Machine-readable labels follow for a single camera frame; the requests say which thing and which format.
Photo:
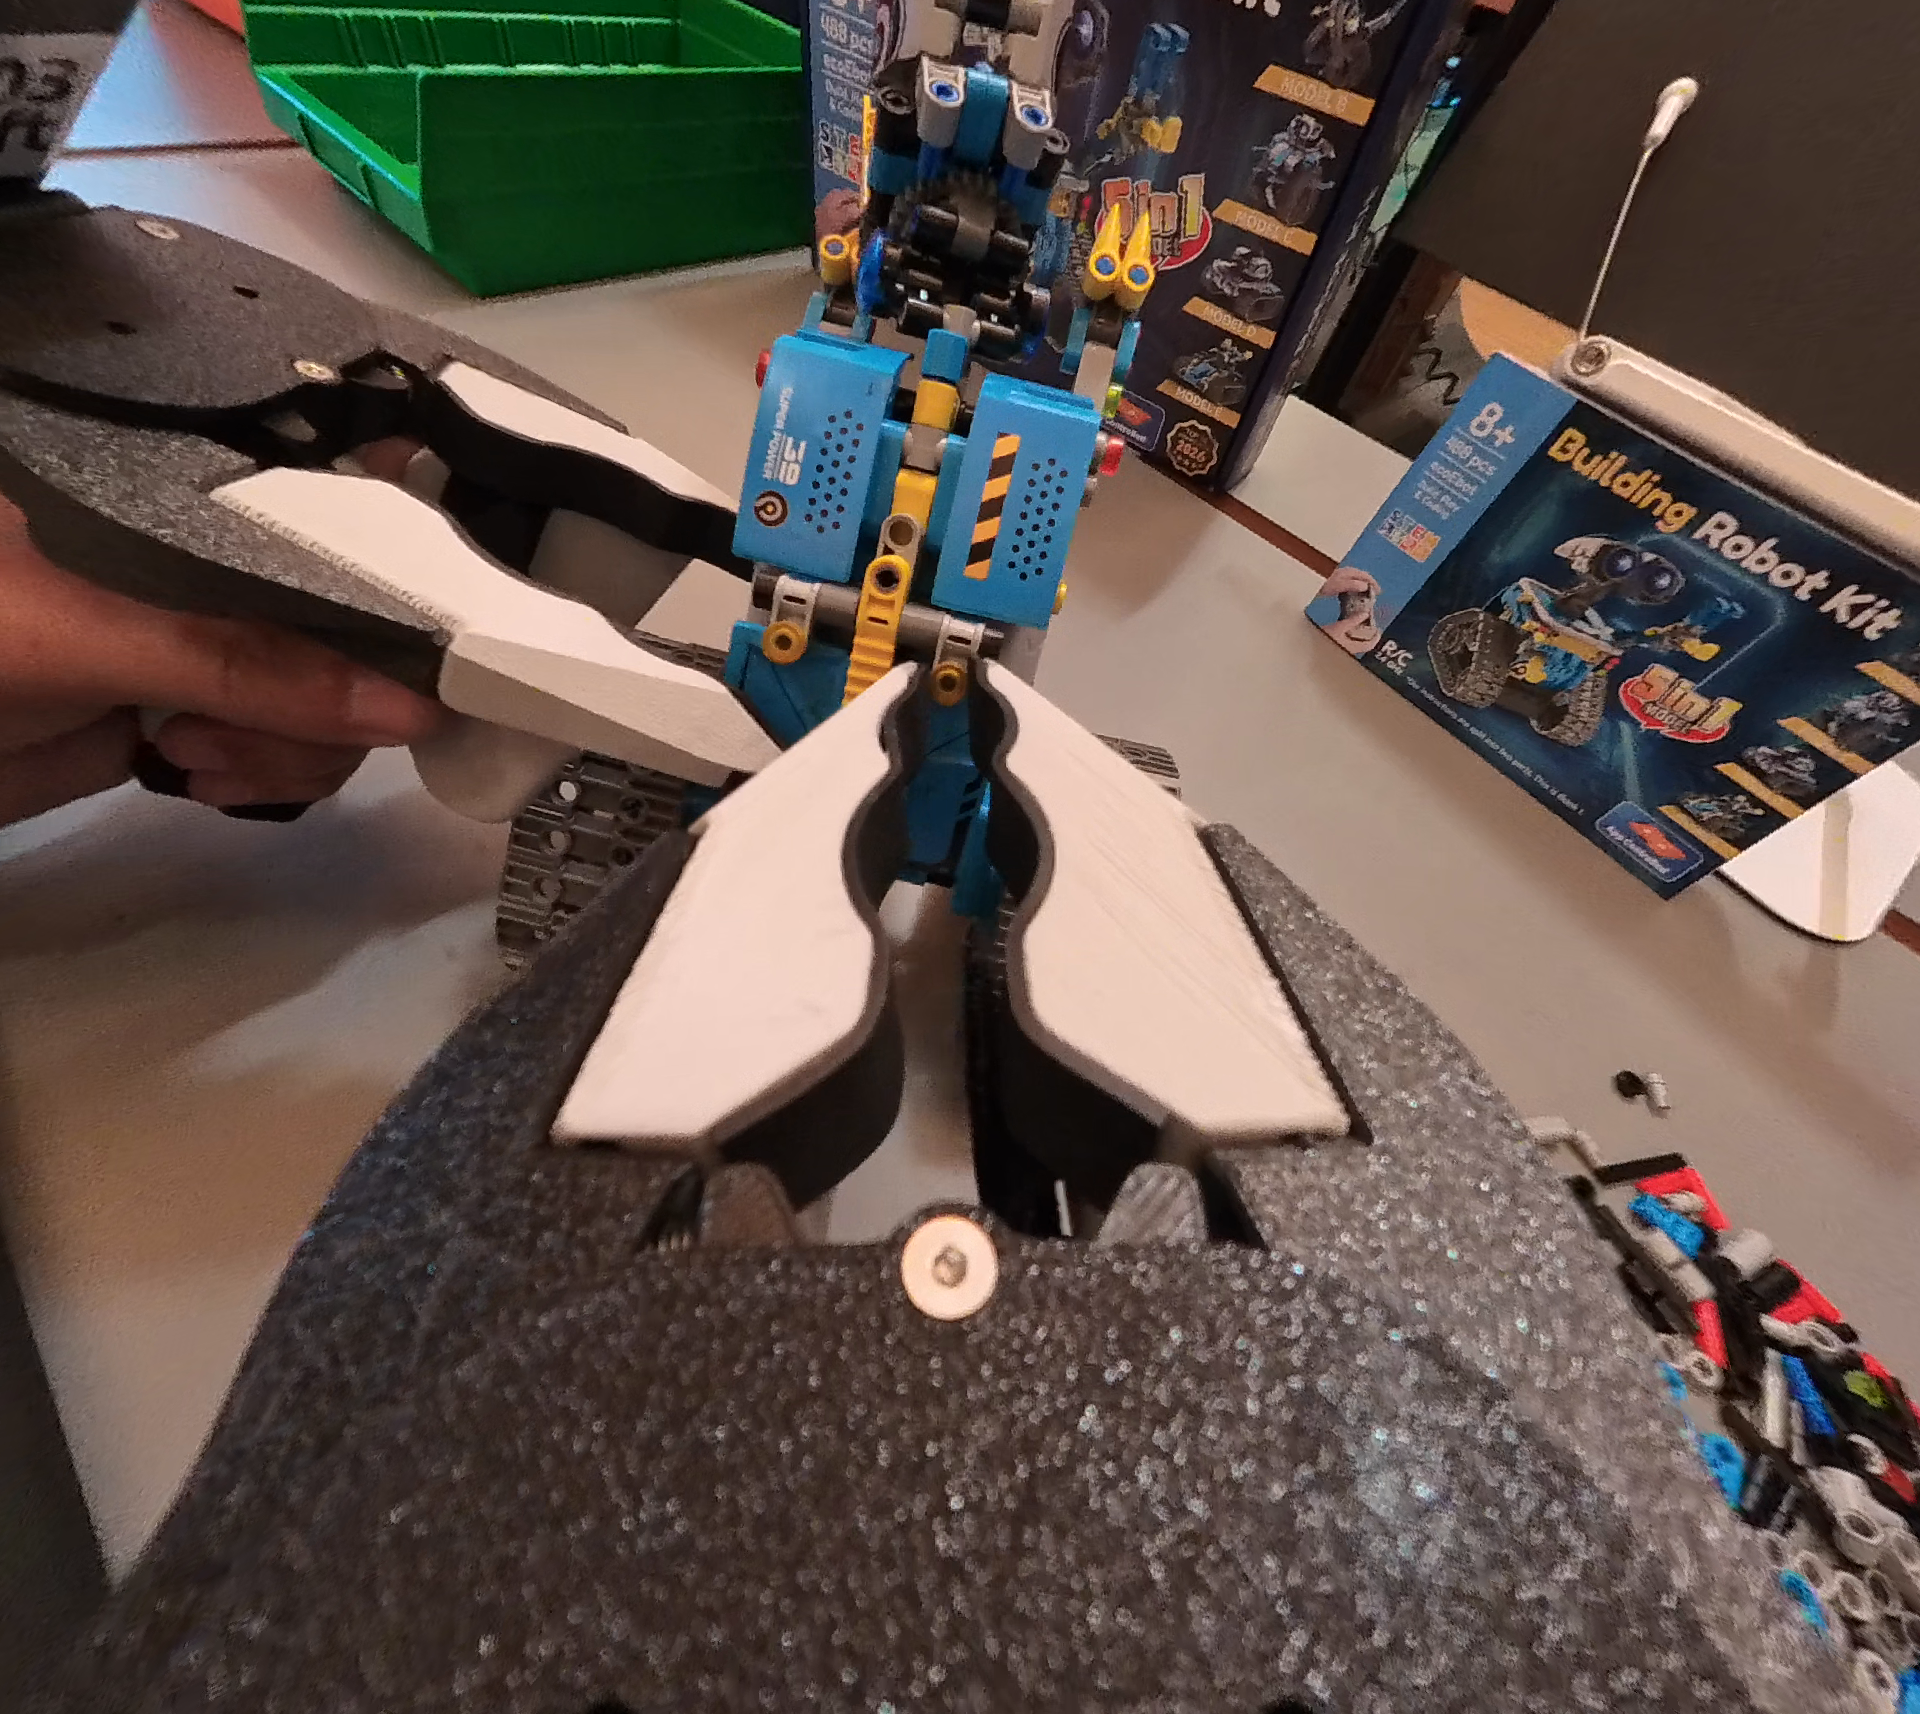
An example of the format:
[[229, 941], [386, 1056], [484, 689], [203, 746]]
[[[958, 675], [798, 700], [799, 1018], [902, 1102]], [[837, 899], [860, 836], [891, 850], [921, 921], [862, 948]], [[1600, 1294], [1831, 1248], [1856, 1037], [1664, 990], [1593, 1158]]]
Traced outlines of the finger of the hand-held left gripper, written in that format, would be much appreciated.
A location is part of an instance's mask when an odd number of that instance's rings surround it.
[[462, 718], [703, 786], [778, 757], [716, 675], [659, 658], [583, 601], [501, 568], [391, 481], [263, 469], [218, 485], [211, 500], [426, 622], [443, 646], [435, 696]]
[[747, 573], [737, 502], [622, 425], [465, 360], [350, 367], [330, 428], [491, 563], [595, 612], [649, 612], [702, 561]]

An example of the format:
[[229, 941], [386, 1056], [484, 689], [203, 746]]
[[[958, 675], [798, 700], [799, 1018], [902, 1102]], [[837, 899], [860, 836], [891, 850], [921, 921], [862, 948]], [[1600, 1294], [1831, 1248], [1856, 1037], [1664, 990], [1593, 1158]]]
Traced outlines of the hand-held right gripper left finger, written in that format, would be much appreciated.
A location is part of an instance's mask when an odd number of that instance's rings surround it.
[[832, 1074], [890, 988], [906, 755], [891, 669], [731, 789], [556, 1114], [559, 1143], [714, 1149]]

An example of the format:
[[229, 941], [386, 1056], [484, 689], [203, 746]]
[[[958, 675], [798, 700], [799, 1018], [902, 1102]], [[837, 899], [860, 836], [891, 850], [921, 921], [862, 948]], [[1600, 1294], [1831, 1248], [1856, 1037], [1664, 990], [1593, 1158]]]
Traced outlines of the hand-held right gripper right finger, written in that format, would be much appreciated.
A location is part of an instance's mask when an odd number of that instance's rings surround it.
[[1352, 1125], [1186, 801], [1020, 678], [996, 728], [994, 864], [1020, 1028], [1072, 1077], [1199, 1143]]

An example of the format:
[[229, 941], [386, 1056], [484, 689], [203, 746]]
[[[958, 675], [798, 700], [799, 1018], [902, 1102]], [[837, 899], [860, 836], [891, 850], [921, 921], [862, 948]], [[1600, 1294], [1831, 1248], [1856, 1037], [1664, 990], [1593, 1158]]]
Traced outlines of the blue tracked toy robot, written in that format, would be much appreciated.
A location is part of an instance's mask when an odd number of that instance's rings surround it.
[[750, 601], [725, 648], [631, 638], [720, 680], [787, 748], [896, 666], [923, 668], [926, 755], [900, 876], [996, 921], [994, 789], [968, 743], [978, 669], [1020, 672], [1064, 593], [1072, 536], [1117, 468], [1116, 379], [1154, 274], [1143, 224], [1110, 211], [1068, 385], [1028, 353], [1031, 281], [1068, 140], [1054, 61], [1074, 0], [875, 0], [855, 224], [817, 240], [822, 288], [762, 360], [733, 552]]

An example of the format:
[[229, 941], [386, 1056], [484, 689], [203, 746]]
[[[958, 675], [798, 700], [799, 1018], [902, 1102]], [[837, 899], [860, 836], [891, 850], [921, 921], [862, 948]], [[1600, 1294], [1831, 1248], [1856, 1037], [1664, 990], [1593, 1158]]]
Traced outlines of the person's left hand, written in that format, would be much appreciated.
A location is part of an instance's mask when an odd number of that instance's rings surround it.
[[54, 565], [2, 503], [2, 823], [116, 789], [152, 743], [209, 808], [308, 806], [453, 715], [265, 622], [177, 614]]

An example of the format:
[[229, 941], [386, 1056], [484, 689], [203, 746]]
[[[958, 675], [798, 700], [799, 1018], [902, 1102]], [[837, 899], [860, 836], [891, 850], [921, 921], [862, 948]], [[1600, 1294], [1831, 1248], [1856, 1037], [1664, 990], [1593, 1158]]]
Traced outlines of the green plastic bin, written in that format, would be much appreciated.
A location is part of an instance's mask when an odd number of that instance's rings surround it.
[[239, 0], [263, 112], [476, 297], [803, 246], [798, 27], [741, 0]]

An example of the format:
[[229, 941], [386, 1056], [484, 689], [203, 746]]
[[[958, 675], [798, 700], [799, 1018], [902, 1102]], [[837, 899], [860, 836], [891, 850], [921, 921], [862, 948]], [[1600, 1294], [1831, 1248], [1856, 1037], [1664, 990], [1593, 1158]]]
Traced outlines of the blue toy kit booklet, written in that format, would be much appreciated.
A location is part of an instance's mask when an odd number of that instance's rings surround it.
[[1307, 601], [1674, 892], [1915, 753], [1915, 575], [1507, 355]]

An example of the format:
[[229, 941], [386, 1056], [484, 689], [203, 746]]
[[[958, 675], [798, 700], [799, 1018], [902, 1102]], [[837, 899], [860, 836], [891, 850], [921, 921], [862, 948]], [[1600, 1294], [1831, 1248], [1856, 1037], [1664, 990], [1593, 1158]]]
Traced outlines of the white document stand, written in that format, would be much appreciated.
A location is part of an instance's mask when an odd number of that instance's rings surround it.
[[[1581, 399], [1915, 573], [1911, 496], [1821, 454], [1707, 381], [1589, 329], [1553, 358], [1552, 375]], [[1890, 761], [1762, 837], [1721, 876], [1801, 933], [1859, 941], [1896, 909], [1915, 860], [1918, 779]]]

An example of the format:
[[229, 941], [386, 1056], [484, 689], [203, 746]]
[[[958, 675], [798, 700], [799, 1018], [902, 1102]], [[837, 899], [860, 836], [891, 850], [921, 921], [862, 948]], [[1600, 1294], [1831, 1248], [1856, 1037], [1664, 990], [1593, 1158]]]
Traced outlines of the pile of small brick pieces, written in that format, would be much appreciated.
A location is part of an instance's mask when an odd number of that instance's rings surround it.
[[1797, 1617], [1872, 1707], [1915, 1710], [1915, 1393], [1684, 1152], [1605, 1160], [1562, 1116], [1524, 1125], [1605, 1245], [1707, 1478]]

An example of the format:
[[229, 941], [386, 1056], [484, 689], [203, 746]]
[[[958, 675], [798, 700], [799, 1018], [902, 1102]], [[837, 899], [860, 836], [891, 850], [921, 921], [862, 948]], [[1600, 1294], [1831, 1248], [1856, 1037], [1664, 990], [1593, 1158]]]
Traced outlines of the dark toy kit box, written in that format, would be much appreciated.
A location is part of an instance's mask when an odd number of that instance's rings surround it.
[[1023, 370], [1056, 385], [1101, 216], [1149, 222], [1155, 286], [1116, 401], [1166, 473], [1257, 457], [1356, 269], [1471, 0], [1072, 0], [1066, 157], [1037, 222], [1049, 296]]

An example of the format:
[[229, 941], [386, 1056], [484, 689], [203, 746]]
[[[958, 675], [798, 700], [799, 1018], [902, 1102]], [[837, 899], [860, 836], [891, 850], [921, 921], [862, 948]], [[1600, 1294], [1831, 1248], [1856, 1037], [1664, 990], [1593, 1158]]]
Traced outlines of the white gooseneck stalk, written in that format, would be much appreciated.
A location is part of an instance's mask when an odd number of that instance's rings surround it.
[[1667, 143], [1674, 127], [1691, 112], [1700, 91], [1702, 81], [1696, 76], [1681, 74], [1666, 81], [1654, 97], [1651, 112], [1643, 123], [1643, 136], [1637, 145], [1634, 168], [1628, 176], [1625, 187], [1622, 190], [1620, 201], [1605, 231], [1603, 246], [1596, 259], [1596, 269], [1578, 315], [1576, 333], [1572, 343], [1564, 349], [1562, 367], [1567, 381], [1591, 379], [1600, 375], [1609, 361], [1608, 347], [1593, 335], [1596, 313], [1613, 269], [1630, 213], [1636, 205], [1647, 171]]

